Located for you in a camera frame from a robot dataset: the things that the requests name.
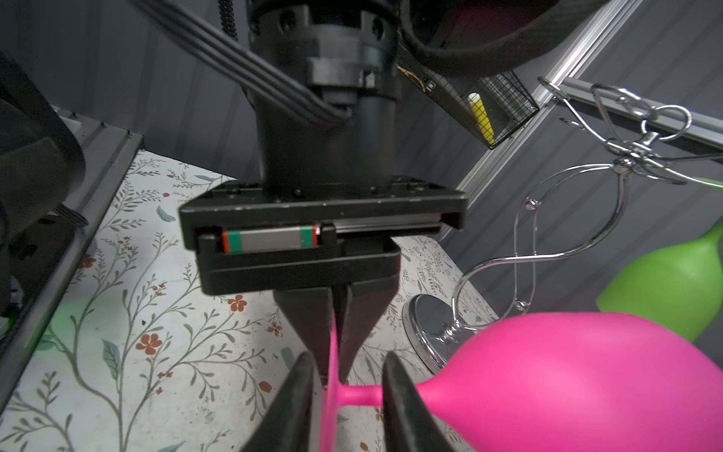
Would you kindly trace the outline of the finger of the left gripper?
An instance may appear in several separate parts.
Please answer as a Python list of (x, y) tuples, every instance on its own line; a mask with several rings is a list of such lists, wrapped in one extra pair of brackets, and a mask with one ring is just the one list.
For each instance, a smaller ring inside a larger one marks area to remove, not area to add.
[(276, 304), (309, 350), (323, 384), (329, 376), (333, 296), (329, 287), (274, 290)]
[(399, 277), (390, 276), (337, 288), (337, 353), (340, 381), (348, 377), (355, 357), (397, 294)]

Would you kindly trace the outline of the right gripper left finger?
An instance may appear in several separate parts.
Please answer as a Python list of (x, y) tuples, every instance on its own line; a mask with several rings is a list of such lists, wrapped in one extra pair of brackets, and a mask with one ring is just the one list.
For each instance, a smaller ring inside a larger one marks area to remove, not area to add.
[(315, 368), (310, 352), (297, 357), (267, 414), (241, 451), (309, 450)]

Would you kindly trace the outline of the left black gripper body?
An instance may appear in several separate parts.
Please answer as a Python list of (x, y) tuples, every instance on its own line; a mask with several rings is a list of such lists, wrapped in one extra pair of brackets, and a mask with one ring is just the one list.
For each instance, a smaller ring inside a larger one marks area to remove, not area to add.
[(179, 220), (207, 295), (293, 290), (389, 278), (399, 272), (395, 237), (461, 229), (466, 195), (408, 176), (385, 192), (344, 184), (310, 196), (276, 196), (230, 181), (184, 203)]

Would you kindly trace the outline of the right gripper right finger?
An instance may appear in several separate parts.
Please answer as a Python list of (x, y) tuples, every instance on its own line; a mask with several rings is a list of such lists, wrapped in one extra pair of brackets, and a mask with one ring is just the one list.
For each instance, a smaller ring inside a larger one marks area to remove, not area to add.
[(401, 360), (393, 352), (389, 352), (382, 369), (386, 450), (453, 451), (427, 410)]

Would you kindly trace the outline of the pink plastic wine glass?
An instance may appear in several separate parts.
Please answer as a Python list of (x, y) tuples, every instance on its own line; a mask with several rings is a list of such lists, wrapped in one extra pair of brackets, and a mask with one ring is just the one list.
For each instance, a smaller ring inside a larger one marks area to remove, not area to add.
[(719, 451), (722, 372), (627, 314), (500, 321), (412, 393), (478, 451)]

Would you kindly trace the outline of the green plastic wine glass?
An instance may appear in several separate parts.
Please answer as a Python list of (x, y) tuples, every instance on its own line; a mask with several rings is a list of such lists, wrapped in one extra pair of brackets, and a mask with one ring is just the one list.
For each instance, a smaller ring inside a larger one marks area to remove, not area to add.
[(722, 221), (702, 237), (628, 264), (598, 297), (603, 313), (645, 318), (693, 343), (722, 306)]

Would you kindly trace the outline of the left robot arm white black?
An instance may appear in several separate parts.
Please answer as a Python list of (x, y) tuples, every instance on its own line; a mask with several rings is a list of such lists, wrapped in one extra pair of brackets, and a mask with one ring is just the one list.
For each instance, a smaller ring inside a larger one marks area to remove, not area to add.
[(208, 295), (271, 291), (322, 380), (346, 378), (395, 297), (399, 235), (461, 229), (455, 189), (397, 176), (395, 116), (406, 47), (437, 75), (486, 77), (562, 43), (598, 1), (495, 1), (497, 38), (434, 48), (408, 1), (250, 1), (248, 46), (173, 1), (137, 8), (249, 95), (258, 184), (224, 183), (180, 207)]

